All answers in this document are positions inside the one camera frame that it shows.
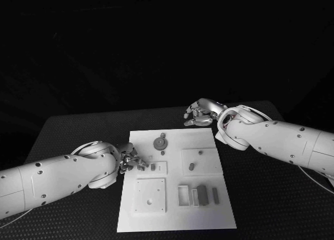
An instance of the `black tabletop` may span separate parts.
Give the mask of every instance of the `black tabletop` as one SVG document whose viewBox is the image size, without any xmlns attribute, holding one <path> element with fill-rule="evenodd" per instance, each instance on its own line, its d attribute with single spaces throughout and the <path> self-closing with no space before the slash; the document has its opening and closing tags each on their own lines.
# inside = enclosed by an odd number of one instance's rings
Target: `black tabletop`
<svg viewBox="0 0 334 240">
<path fill-rule="evenodd" d="M 269 101 L 244 104 L 284 121 Z M 54 116 L 48 119 L 26 164 L 70 154 L 83 144 L 124 143 L 130 131 L 184 129 L 186 106 Z M 217 124 L 211 126 L 214 135 Z M 215 140 L 238 229 L 117 233 L 124 176 L 107 189 L 77 194 L 34 209 L 0 229 L 0 239 L 309 239 L 334 240 L 334 195 L 299 167 L 258 153 L 240 151 Z M 328 186 L 323 177 L 307 171 Z M 0 220 L 9 223 L 18 214 Z"/>
</svg>

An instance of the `robotic hand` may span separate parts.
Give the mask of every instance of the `robotic hand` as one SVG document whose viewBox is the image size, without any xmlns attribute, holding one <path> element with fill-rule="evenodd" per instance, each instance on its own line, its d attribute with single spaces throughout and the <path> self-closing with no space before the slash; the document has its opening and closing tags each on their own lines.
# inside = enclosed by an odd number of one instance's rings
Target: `robotic hand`
<svg viewBox="0 0 334 240">
<path fill-rule="evenodd" d="M 243 105 L 228 108 L 202 98 L 185 112 L 185 118 L 194 112 L 194 119 L 185 125 L 208 126 L 218 120 L 215 138 L 232 148 L 244 151 L 251 145 L 260 153 L 316 170 L 334 180 L 334 134 L 273 121 L 256 110 L 270 120 L 264 121 L 251 110 L 256 109 Z"/>
<path fill-rule="evenodd" d="M 106 189 L 120 173 L 149 164 L 132 143 L 94 141 L 75 151 L 0 171 L 0 219 L 65 198 L 84 189 Z"/>
</svg>

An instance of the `table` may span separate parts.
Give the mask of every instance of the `table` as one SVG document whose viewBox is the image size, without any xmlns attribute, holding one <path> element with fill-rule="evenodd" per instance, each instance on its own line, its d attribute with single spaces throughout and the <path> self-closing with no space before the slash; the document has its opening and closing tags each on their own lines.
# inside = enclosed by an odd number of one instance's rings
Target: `table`
<svg viewBox="0 0 334 240">
<path fill-rule="evenodd" d="M 284 121 L 270 101 L 227 103 L 228 107 L 240 104 Z M 26 163 L 70 154 L 91 141 L 127 142 L 130 131 L 186 128 L 185 110 L 186 106 L 54 116 Z M 217 124 L 211 127 L 217 134 Z M 251 147 L 240 151 L 215 142 L 238 229 L 117 233 L 124 180 L 120 175 L 107 189 L 86 187 L 80 193 L 34 209 L 0 229 L 0 239 L 334 239 L 334 195 L 316 185 L 297 166 Z M 310 174 L 326 184 L 319 174 Z M 3 219 L 0 226 L 21 214 Z"/>
</svg>

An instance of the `black background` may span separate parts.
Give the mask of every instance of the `black background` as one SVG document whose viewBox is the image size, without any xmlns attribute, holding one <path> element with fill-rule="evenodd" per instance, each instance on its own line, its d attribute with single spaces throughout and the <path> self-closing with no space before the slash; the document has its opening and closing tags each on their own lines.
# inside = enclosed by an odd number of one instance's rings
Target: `black background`
<svg viewBox="0 0 334 240">
<path fill-rule="evenodd" d="M 270 100 L 287 122 L 334 133 L 334 5 L 0 7 L 0 170 L 24 164 L 51 116 L 199 98 Z"/>
</svg>

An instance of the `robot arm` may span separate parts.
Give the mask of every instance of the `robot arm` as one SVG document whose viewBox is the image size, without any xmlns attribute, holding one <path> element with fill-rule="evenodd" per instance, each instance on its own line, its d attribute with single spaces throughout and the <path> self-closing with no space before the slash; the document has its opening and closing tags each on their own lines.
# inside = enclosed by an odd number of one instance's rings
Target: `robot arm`
<svg viewBox="0 0 334 240">
<path fill-rule="evenodd" d="M 73 154 L 62 155 L 0 171 L 0 219 L 80 192 L 106 189 L 122 173 L 147 163 L 139 158 L 133 144 L 114 147 L 107 142 L 93 142 Z"/>
<path fill-rule="evenodd" d="M 283 121 L 264 121 L 245 106 L 228 108 L 202 98 L 186 110 L 185 125 L 211 125 L 218 120 L 217 139 L 238 150 L 251 145 L 273 158 L 334 177 L 334 134 Z"/>
</svg>

